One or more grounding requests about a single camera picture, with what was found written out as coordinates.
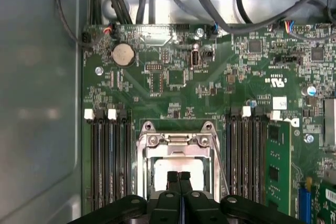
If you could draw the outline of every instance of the white sticker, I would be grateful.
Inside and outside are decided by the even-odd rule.
[[[274,110],[286,110],[287,109],[287,97],[273,97],[273,109]]]
[[[336,193],[332,192],[331,190],[326,189],[325,197],[330,200],[331,202],[336,204]]]

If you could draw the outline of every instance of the capacitor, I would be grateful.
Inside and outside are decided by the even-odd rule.
[[[304,96],[311,96],[311,97],[314,97],[317,93],[317,90],[314,86],[307,86],[307,87],[304,87],[302,88],[301,90],[301,94],[304,95]]]
[[[246,101],[246,106],[250,106],[252,109],[255,108],[257,106],[257,101],[256,100],[250,100],[248,99]]]
[[[310,95],[311,97],[315,96],[317,93],[317,90],[314,86],[309,86],[307,87],[307,94]]]

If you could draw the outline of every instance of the ram slot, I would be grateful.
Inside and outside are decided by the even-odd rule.
[[[120,181],[120,123],[115,122],[113,125],[113,201],[121,198],[121,181]]]
[[[243,118],[241,124],[242,196],[248,198],[248,140],[250,134],[249,119]]]
[[[227,118],[225,123],[225,133],[226,133],[226,149],[225,149],[225,157],[226,157],[226,181],[229,189],[229,194],[233,192],[233,169],[232,169],[232,152],[231,152],[231,119]]]
[[[254,194],[253,201],[260,203],[260,190],[261,190],[261,178],[260,178],[260,144],[261,144],[261,128],[262,122],[260,118],[255,118],[253,121],[253,185]]]
[[[232,194],[238,193],[238,120],[231,119],[231,154],[232,154]]]
[[[102,205],[105,206],[110,198],[110,126],[108,121],[104,120],[101,127]]]
[[[92,211],[99,208],[99,125],[91,122],[91,209]]]
[[[260,177],[260,203],[265,204],[265,169],[266,169],[266,140],[267,123],[262,122],[260,129],[260,159],[259,159],[259,177]]]
[[[261,118],[255,118],[253,132],[253,178],[254,178],[254,198],[253,201],[264,204],[264,186],[265,186],[265,142],[267,136],[267,123]]]
[[[243,157],[244,157],[244,150],[243,150],[243,122],[242,118],[238,118],[238,138],[237,138],[237,195],[243,195]]]
[[[124,122],[124,195],[132,194],[131,190],[131,125]]]
[[[253,199],[253,121],[248,120],[248,139],[247,139],[247,190],[248,199]]]

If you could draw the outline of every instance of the multicolor wires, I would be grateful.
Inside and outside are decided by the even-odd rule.
[[[293,31],[294,23],[295,23],[295,21],[293,21],[293,20],[286,20],[285,21],[285,29],[286,29],[286,32],[288,34]]]

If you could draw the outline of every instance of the white label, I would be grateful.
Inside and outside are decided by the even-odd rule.
[[[271,83],[273,88],[283,88],[287,82],[287,78],[266,78],[266,83]]]
[[[326,189],[325,197],[330,200],[331,202],[336,204],[336,193],[332,192],[331,190]]]
[[[273,109],[274,110],[286,110],[287,109],[287,97],[273,97]]]

